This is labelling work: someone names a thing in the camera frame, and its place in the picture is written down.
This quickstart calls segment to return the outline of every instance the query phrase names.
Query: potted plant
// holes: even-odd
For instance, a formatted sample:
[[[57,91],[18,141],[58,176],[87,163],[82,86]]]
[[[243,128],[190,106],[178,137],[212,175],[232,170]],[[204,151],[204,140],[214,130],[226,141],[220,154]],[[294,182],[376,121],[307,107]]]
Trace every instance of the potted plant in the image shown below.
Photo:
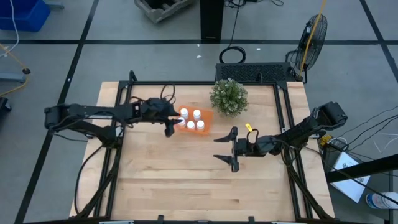
[[[217,81],[210,92],[210,101],[213,108],[228,117],[235,117],[247,111],[248,92],[243,85],[229,78]]]

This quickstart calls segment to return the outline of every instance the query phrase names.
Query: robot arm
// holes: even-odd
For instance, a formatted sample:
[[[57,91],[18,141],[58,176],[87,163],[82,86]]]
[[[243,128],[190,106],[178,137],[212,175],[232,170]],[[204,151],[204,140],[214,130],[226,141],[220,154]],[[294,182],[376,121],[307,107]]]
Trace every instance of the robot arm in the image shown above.
[[[115,119],[131,127],[132,124],[140,122],[164,123],[167,137],[173,135],[174,125],[180,122],[169,119],[169,116],[179,116],[179,114],[166,98],[149,98],[116,107],[57,105],[46,108],[44,112],[46,129],[54,132],[70,129],[86,136],[95,136],[105,147],[118,146],[117,129],[112,126],[100,127],[84,119]]]
[[[238,128],[232,127],[228,136],[215,139],[215,142],[229,142],[232,141],[232,155],[220,156],[214,155],[216,158],[227,162],[231,166],[232,172],[239,170],[238,156],[246,157],[264,157],[268,152],[274,156],[279,155],[283,144],[288,144],[288,147],[296,149],[303,148],[311,135],[318,134],[322,137],[327,131],[334,130],[344,125],[347,116],[341,109],[338,103],[329,102],[318,108],[315,108],[311,115],[296,126],[282,134],[275,136],[261,136],[258,137],[258,130],[254,129],[256,134],[256,142],[251,143],[246,138],[236,139],[238,135]]]

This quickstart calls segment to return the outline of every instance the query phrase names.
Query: orange tray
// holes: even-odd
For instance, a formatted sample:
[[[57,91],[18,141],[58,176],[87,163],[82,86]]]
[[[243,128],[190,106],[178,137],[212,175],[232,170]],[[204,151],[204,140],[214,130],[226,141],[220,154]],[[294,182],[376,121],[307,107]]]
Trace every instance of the orange tray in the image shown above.
[[[178,108],[178,111],[181,111],[182,108],[186,108],[188,110],[188,119],[185,120],[185,122],[188,123],[188,121],[193,121],[193,122],[195,122],[195,127],[196,127],[197,121],[195,121],[193,119],[193,111],[194,110],[200,110],[200,114],[201,114],[200,119],[203,122],[205,122],[205,129],[199,131],[199,130],[196,130],[196,129],[188,129],[186,125],[185,125],[185,127],[181,127],[178,124],[176,124],[175,126],[179,130],[185,131],[185,132],[189,132],[189,133],[202,134],[202,135],[206,135],[206,134],[210,133],[211,123],[213,122],[213,111],[212,110],[203,109],[203,108],[199,108],[199,107],[196,107],[196,106],[181,105]]]

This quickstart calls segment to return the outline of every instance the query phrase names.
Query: wooden tabletop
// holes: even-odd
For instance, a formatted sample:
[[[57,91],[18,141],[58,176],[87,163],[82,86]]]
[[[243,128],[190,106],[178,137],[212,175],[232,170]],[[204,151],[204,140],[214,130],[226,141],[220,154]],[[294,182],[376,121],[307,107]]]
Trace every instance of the wooden tabletop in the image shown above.
[[[113,106],[117,82],[104,82],[98,106]],[[299,123],[310,114],[302,83],[288,83],[294,120]],[[159,97],[162,86],[133,86],[132,95],[143,99]],[[215,111],[211,133],[199,136],[176,133],[164,136],[164,125],[135,124],[126,130],[112,219],[213,220],[244,221],[254,216],[257,221],[294,221],[289,181],[282,159],[267,155],[263,158],[240,157],[240,171],[231,168],[213,154],[230,155],[231,143],[214,139],[227,135],[232,126],[238,127],[239,137],[245,137],[246,123],[262,135],[279,134],[275,98],[271,86],[245,86],[248,91],[248,111],[237,118],[223,118]],[[192,105],[211,108],[211,86],[176,86],[174,107]],[[280,91],[285,113],[283,94]],[[288,127],[287,116],[284,116]],[[100,126],[110,121],[96,120]],[[85,158],[100,146],[97,139],[89,140]],[[308,146],[317,149],[315,140]],[[104,158],[103,149],[82,172],[78,194],[79,209],[88,203],[98,188]],[[334,215],[328,186],[318,154],[301,152],[309,191],[329,215]],[[108,192],[104,194],[101,214],[104,214]],[[301,214],[304,217],[302,194],[298,189]]]

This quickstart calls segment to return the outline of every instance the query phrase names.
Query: gray floor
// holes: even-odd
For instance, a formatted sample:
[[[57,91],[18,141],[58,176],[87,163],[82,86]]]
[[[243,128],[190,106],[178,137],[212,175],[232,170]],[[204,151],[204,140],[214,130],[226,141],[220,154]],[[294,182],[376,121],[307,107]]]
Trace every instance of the gray floor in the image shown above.
[[[62,1],[63,11],[52,11],[42,30],[21,32],[24,40],[78,40],[93,0]],[[235,39],[298,40],[308,19],[318,13],[321,0],[284,0],[283,7],[269,0],[248,3],[239,13]],[[367,0],[367,4],[386,40],[398,40],[394,0]],[[224,10],[223,39],[229,39],[234,9]],[[327,40],[377,40],[361,4],[357,0],[334,0],[326,4]],[[15,34],[0,30],[0,40],[14,39]],[[88,40],[169,40],[199,39],[199,5],[154,25],[139,11],[132,0],[99,0]],[[0,125],[0,217],[12,223],[21,204],[27,183],[42,147],[45,129],[44,108],[58,101],[70,68],[76,45],[21,44],[14,53],[32,70],[26,88],[7,96],[13,110]],[[218,54],[225,45],[85,45],[78,62],[66,103],[93,105],[101,82],[125,80],[133,69],[139,80],[214,80]],[[295,45],[242,45],[247,62],[281,62]],[[389,50],[398,58],[398,45]],[[228,52],[226,61],[236,62],[239,54]],[[2,72],[20,72],[10,58],[0,58]],[[306,85],[311,107],[337,101],[349,116],[347,124],[333,134],[338,135],[378,112],[398,105],[398,83],[380,45],[325,45],[318,61],[309,71]],[[17,86],[0,83],[0,92]],[[375,119],[376,123],[388,113]],[[363,129],[345,135],[352,140]],[[384,133],[397,133],[392,122]],[[71,138],[82,138],[72,132]],[[374,138],[384,146],[389,138]],[[394,154],[397,143],[381,154],[372,141],[355,152],[379,158]],[[75,178],[80,167],[84,143],[54,138],[40,175],[25,222],[67,218]],[[386,177],[372,177],[369,183],[386,189]],[[342,220],[383,223],[370,215],[368,208],[351,202],[330,187],[336,216]]]

